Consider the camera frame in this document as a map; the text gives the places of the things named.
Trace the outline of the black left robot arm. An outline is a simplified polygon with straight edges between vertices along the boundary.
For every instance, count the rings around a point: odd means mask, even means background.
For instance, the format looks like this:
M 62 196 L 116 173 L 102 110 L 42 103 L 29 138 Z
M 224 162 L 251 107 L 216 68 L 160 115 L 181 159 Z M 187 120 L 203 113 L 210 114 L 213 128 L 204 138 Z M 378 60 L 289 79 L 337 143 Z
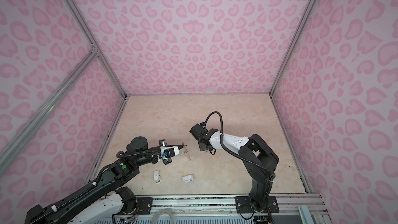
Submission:
M 116 154 L 117 160 L 104 166 L 95 179 L 71 195 L 46 207 L 36 205 L 26 215 L 26 224 L 94 224 L 105 217 L 150 213 L 152 199 L 138 199 L 126 183 L 146 164 L 170 164 L 184 149 L 184 144 L 169 145 L 160 140 L 148 147 L 146 138 L 139 136 Z

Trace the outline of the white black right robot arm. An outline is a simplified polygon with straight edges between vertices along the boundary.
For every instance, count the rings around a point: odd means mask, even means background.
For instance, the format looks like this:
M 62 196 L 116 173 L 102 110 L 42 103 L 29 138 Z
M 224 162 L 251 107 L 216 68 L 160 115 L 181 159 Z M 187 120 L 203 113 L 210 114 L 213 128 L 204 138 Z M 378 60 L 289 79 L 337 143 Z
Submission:
M 224 150 L 242 161 L 252 178 L 250 207 L 257 213 L 271 212 L 269 195 L 276 177 L 279 157 L 261 136 L 253 134 L 250 137 L 239 137 L 224 134 L 218 129 L 207 129 L 203 123 L 194 125 L 190 134 L 198 141 L 200 151 L 209 151 L 214 155 L 217 151 Z

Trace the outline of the white stapler left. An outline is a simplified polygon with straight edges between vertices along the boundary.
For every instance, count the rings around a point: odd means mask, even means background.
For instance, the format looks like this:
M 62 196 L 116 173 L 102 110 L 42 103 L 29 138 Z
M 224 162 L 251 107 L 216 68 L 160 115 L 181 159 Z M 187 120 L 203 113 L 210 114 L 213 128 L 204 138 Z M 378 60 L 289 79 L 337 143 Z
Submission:
M 153 172 L 153 179 L 155 181 L 156 184 L 160 184 L 161 183 L 161 175 L 160 175 L 160 171 L 156 170 Z

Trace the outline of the white stapler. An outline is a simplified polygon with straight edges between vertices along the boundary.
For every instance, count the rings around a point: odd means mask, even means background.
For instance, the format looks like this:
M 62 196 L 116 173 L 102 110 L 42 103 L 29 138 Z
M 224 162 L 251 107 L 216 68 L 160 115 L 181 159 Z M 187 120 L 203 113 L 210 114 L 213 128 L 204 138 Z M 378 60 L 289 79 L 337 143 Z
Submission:
M 161 175 L 160 175 L 160 171 L 156 170 L 153 172 L 153 179 L 155 181 L 156 184 L 160 184 L 161 183 Z
M 194 176 L 192 174 L 185 175 L 181 178 L 183 183 L 187 183 L 194 180 Z

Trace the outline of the white stapler right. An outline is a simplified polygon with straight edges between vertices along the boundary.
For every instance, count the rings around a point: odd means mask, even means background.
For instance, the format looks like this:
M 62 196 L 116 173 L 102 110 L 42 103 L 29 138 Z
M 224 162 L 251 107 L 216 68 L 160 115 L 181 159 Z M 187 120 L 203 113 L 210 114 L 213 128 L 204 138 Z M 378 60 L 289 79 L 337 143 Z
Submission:
M 194 180 L 194 176 L 192 174 L 185 175 L 181 178 L 183 183 L 187 183 Z

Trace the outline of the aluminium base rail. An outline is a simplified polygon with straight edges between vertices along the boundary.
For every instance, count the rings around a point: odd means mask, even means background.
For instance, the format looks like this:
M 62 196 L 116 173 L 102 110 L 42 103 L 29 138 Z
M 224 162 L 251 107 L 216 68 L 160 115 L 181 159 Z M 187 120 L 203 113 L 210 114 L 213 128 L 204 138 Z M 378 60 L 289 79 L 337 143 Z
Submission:
M 101 224 L 150 224 L 154 214 L 162 214 L 158 224 L 268 224 L 267 212 L 249 208 L 245 195 L 139 196 L 144 203 L 137 215 L 109 215 Z M 330 224 L 329 213 L 319 194 L 273 194 L 270 200 L 276 224 Z

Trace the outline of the aluminium diagonal frame bar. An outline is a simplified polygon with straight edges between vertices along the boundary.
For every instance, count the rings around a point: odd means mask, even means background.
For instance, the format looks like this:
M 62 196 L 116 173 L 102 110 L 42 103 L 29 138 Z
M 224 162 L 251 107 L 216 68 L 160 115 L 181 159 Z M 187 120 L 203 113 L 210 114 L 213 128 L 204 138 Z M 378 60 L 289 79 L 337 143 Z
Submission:
M 77 65 L 73 72 L 64 80 L 57 90 L 47 99 L 47 101 L 33 115 L 30 121 L 14 136 L 10 144 L 1 154 L 1 175 L 11 166 L 22 150 L 27 146 L 32 136 L 43 126 L 46 120 L 59 106 L 61 101 L 70 92 L 72 87 L 79 81 L 81 76 L 89 68 L 91 63 L 97 58 L 97 49 L 91 50 L 84 60 Z

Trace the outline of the aluminium frame post left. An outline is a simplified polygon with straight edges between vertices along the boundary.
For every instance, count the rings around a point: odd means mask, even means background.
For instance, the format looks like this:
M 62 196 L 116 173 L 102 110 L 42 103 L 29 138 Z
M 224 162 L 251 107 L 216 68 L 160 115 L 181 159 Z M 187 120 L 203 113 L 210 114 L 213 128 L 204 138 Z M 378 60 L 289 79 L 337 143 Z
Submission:
M 109 62 L 106 60 L 105 55 L 103 54 L 98 42 L 96 41 L 87 21 L 85 20 L 83 14 L 78 8 L 75 0 L 63 0 L 63 2 L 66 4 L 67 8 L 69 9 L 70 13 L 72 14 L 73 18 L 75 19 L 77 25 L 79 26 L 80 30 L 89 42 L 92 49 L 98 54 L 99 61 L 103 66 L 105 72 L 110 77 L 111 82 L 114 84 L 122 98 L 126 99 L 126 92 L 122 88 L 121 83 L 119 82 L 115 72 L 112 70 Z

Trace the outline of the aluminium corner frame post right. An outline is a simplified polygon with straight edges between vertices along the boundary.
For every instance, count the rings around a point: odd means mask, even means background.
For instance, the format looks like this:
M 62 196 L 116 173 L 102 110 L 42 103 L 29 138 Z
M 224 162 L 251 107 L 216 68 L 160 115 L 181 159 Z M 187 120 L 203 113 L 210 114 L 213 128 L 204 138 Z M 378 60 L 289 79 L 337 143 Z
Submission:
M 282 60 L 281 66 L 277 72 L 275 81 L 271 87 L 271 90 L 269 92 L 269 97 L 272 99 L 275 96 L 275 92 L 277 90 L 277 87 L 282 79 L 282 76 L 286 70 L 286 67 L 292 57 L 293 52 L 295 51 L 295 48 L 297 46 L 297 44 L 300 41 L 300 38 L 306 28 L 306 25 L 308 24 L 311 15 L 313 14 L 313 11 L 316 7 L 316 4 L 318 3 L 319 0 L 308 0 L 306 6 L 303 9 L 303 12 L 299 18 L 299 22 L 297 24 L 297 26 L 295 27 L 295 32 L 293 33 L 293 36 L 290 40 L 288 49 L 285 53 L 285 56 Z

